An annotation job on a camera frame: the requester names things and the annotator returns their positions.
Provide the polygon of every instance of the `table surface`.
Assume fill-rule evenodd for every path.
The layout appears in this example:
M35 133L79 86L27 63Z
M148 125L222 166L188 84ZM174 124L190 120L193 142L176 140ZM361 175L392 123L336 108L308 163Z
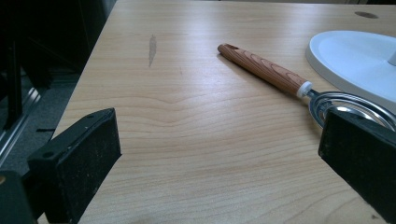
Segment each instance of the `table surface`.
M365 18L355 12L375 14ZM298 100L229 43L336 91L307 62L330 30L396 36L396 6L119 0L56 133L115 107L122 156L81 223L384 223L319 156Z

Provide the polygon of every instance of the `brown handle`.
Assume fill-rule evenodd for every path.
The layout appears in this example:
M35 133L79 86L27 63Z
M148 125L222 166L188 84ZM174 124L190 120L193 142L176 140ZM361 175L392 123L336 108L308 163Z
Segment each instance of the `brown handle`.
M228 60L240 65L254 75L290 94L303 97L299 92L301 86L304 83L310 84L310 82L307 82L305 79L299 77L288 69L283 68L276 63L271 63L270 61L244 49L239 49L229 44L222 44L219 45L218 50Z

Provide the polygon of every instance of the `scratch mark on table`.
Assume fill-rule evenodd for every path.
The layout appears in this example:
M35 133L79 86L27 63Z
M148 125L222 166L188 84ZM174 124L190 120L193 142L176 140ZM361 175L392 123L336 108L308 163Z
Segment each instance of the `scratch mark on table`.
M151 67L156 52L157 52L157 39L155 35L151 35L151 38L149 39L148 67Z

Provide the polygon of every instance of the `white round object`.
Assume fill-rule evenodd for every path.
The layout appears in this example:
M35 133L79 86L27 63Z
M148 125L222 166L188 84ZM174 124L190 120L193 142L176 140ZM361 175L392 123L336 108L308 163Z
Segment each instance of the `white round object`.
M306 51L311 66L341 91L396 114L396 38L356 31L315 35Z

